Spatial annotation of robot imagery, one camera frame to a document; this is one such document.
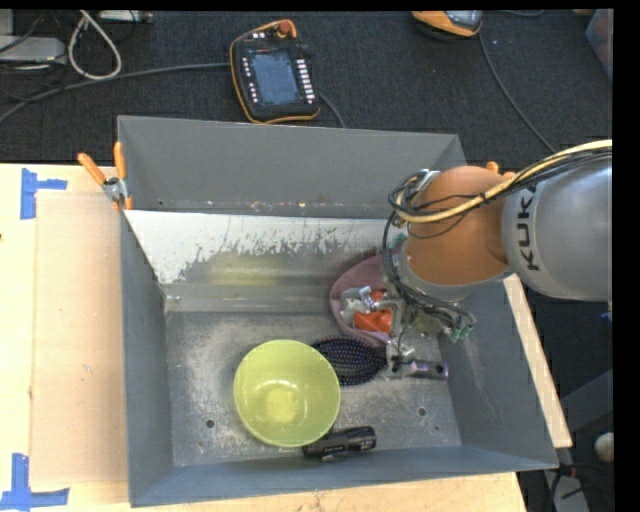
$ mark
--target green bowl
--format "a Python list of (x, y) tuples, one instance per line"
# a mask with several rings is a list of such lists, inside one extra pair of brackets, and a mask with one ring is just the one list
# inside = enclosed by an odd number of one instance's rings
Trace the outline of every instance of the green bowl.
[(251, 350), (236, 370), (233, 397), (244, 426), (262, 442), (282, 447), (317, 441), (340, 410), (340, 383), (327, 359), (294, 340)]

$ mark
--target black object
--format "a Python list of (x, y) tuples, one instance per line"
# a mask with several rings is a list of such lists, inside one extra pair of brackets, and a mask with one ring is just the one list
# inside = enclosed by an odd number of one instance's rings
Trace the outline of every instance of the black object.
[(330, 336), (311, 346), (329, 361), (341, 386), (364, 384), (387, 366), (384, 350), (376, 350), (354, 336)]
[(307, 457), (324, 458), (344, 452), (364, 452), (376, 447), (373, 427), (353, 427), (329, 432), (317, 441), (302, 447)]
[(311, 54), (291, 21), (273, 22), (243, 34), (229, 53), (233, 83), (251, 122), (308, 120), (318, 114)]

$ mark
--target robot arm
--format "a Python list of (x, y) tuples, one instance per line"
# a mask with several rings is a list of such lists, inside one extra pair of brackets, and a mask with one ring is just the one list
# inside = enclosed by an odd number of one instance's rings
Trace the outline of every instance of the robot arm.
[[(412, 324), (455, 341), (475, 321), (459, 301), (512, 273), (544, 295), (611, 302), (611, 158), (606, 140), (510, 176), (475, 166), (409, 176), (389, 194), (382, 300), (354, 299), (368, 282), (342, 290), (341, 318), (380, 326), (380, 318), (366, 315), (382, 316), (385, 302), (392, 303), (389, 339), (397, 338), (398, 325)], [(399, 246), (388, 240), (392, 225), (406, 229)]]

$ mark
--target wooden table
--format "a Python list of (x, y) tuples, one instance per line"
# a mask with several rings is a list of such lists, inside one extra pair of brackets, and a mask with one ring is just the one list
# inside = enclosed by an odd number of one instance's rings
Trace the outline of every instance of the wooden table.
[[(21, 173), (39, 190), (20, 219)], [(103, 168), (114, 176), (112, 168)], [(0, 164), (0, 490), (11, 454), (30, 458), (34, 492), (70, 487), (63, 510), (130, 510), (120, 317), (118, 213), (76, 165)], [(522, 286), (505, 282), (554, 445), (571, 446)], [(167, 511), (524, 512), (514, 473), (154, 507)]]

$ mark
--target gray metal tray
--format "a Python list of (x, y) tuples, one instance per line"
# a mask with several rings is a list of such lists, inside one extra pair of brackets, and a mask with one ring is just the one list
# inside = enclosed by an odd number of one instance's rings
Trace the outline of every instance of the gray metal tray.
[(251, 348), (340, 333), (331, 285), (379, 250), (398, 181), (464, 163), (457, 137), (125, 116), (119, 138), (136, 202), (121, 218), (133, 505), (557, 466), (500, 282), (465, 300), (470, 338), (408, 334), (448, 381), (343, 388), (336, 427), (373, 426), (371, 452), (306, 459), (235, 413)]

